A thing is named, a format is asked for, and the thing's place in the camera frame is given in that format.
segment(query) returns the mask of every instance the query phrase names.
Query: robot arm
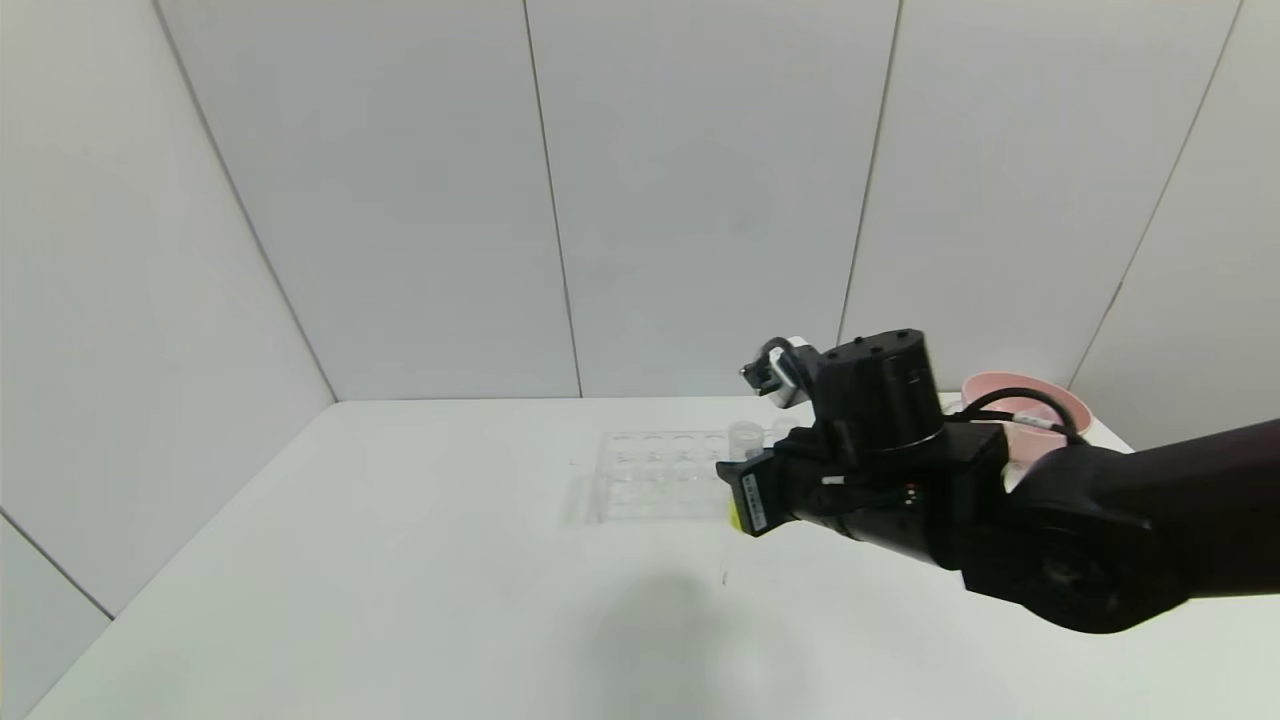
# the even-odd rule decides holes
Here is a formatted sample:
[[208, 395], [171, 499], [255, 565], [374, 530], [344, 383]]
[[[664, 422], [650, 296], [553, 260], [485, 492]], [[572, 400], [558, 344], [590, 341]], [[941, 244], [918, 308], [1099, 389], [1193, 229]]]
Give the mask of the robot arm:
[[1190, 597], [1280, 593], [1280, 420], [1121, 454], [1084, 443], [1055, 407], [1068, 446], [1006, 492], [1005, 430], [974, 420], [1021, 418], [982, 409], [991, 396], [943, 415], [918, 331], [824, 354], [774, 338], [742, 377], [815, 418], [717, 465], [748, 534], [809, 520], [1085, 633]]

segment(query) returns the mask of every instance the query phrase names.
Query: white wall panel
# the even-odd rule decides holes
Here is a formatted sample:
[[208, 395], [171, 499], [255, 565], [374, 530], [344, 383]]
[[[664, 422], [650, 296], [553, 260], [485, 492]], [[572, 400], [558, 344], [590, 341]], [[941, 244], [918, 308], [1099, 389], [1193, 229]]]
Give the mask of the white wall panel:
[[836, 340], [895, 0], [529, 0], [582, 388]]
[[161, 0], [340, 400], [577, 379], [520, 0]]
[[116, 612], [332, 397], [148, 3], [5, 0], [0, 85], [4, 505]]
[[1065, 383], [1137, 247], [1236, 0], [904, 5], [841, 329], [938, 382]]
[[108, 625], [102, 615], [0, 520], [0, 687], [5, 720], [22, 720]]
[[1280, 416], [1280, 4], [1245, 0], [1073, 389], [1135, 447]]

